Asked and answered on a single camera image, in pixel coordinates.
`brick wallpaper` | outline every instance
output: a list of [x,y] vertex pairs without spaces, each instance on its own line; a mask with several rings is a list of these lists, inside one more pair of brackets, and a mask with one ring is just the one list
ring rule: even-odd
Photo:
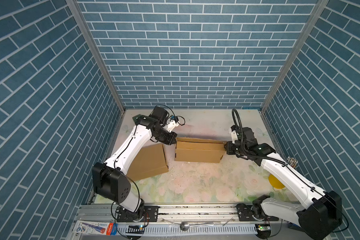
[[67,236],[119,115],[64,0],[0,0],[0,240]]
[[299,171],[342,196],[360,239],[360,0],[330,0],[266,116]]
[[127,108],[259,109],[317,0],[79,0]]

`metal ladle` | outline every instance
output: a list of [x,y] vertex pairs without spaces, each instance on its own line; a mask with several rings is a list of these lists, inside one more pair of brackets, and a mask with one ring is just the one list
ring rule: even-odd
[[182,231],[187,231],[190,227],[196,227],[196,226],[213,226],[213,222],[196,223],[196,224],[189,224],[189,222],[180,223],[180,229]]

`floral tablecloth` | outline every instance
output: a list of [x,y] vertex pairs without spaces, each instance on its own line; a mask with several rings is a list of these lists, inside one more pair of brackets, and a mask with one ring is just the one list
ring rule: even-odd
[[[127,110],[114,151],[126,139],[134,126],[132,117],[149,114],[147,110]],[[233,125],[230,110],[177,110],[187,120],[185,126],[174,129],[179,137],[200,137],[229,141]],[[273,146],[261,117],[256,110],[239,110],[243,127],[251,127],[259,143]],[[166,146],[174,153],[175,146]],[[297,201],[288,189],[274,189],[268,181],[269,172],[254,162],[225,155],[219,164],[177,162],[174,154],[167,155],[169,172],[137,181],[140,196],[147,203],[179,202],[247,202],[268,194],[283,201]],[[112,201],[97,196],[95,203]]]

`cardboard box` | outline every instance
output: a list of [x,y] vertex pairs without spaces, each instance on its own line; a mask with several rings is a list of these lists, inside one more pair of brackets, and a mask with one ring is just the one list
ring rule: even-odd
[[137,181],[168,172],[163,144],[155,144],[140,149],[128,169],[127,176]]
[[219,163],[225,154],[223,141],[178,137],[175,161]]

